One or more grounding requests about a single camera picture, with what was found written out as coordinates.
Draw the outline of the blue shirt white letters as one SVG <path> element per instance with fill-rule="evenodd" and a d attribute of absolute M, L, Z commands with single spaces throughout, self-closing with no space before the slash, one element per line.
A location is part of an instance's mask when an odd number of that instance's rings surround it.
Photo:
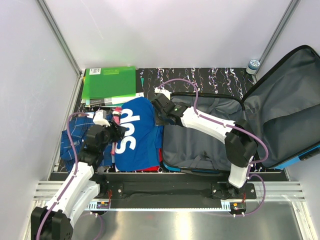
<path fill-rule="evenodd" d="M 115 166 L 121 172 L 143 171 L 160 165 L 163 127 L 156 125 L 155 109 L 145 97 L 122 105 L 120 126 L 125 128 L 115 147 Z"/>

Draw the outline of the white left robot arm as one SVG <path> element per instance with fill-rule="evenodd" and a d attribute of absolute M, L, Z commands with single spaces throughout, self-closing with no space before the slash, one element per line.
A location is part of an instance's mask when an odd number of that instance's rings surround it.
<path fill-rule="evenodd" d="M 95 198 L 112 196 L 107 177 L 97 170 L 107 146 L 122 140 L 126 128 L 114 122 L 91 126 L 75 164 L 59 190 L 30 216 L 32 240 L 70 240 L 82 212 Z"/>

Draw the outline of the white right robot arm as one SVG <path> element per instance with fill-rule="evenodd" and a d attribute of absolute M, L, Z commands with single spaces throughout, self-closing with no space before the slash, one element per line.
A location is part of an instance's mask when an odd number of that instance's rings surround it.
<path fill-rule="evenodd" d="M 194 93 L 158 93 L 151 104 L 163 126 L 162 157 L 172 171 L 228 172 L 227 192 L 245 192 L 250 163 L 257 151 L 253 130 L 241 103 L 232 97 Z"/>

